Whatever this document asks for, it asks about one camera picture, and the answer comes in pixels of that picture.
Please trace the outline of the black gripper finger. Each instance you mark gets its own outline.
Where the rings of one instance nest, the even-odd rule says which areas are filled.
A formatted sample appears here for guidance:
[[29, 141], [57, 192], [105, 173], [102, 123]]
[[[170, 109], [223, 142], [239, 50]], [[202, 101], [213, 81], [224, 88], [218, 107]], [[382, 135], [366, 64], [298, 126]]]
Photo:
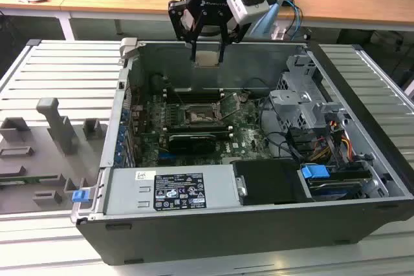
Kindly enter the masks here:
[[190, 60], [195, 61], [197, 40], [204, 26], [204, 10], [195, 8], [190, 0], [170, 1], [168, 15], [177, 39], [191, 45]]
[[232, 43], [239, 43], [242, 40], [243, 28], [234, 17], [230, 17], [224, 11], [218, 12], [218, 22], [221, 35], [218, 63], [222, 63], [226, 47]]

